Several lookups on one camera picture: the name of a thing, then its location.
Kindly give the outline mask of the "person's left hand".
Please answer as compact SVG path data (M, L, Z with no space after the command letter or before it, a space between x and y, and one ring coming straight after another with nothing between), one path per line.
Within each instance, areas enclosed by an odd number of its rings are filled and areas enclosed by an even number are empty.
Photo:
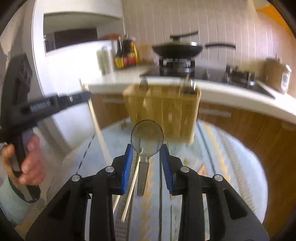
M15 155L13 144L4 146L1 152L4 169L9 176L12 184L20 190L23 185L37 186L40 185L45 177L42 150L40 148L40 139L33 135L27 143L28 155L21 165L22 175L19 178L13 174L11 158Z

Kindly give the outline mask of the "light sleeve left forearm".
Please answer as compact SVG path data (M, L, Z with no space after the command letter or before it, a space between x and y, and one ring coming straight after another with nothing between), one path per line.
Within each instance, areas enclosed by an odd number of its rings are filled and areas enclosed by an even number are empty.
M1 210L9 222L21 225L35 201L23 200L15 190L16 188L13 188L10 178L7 176L1 185Z

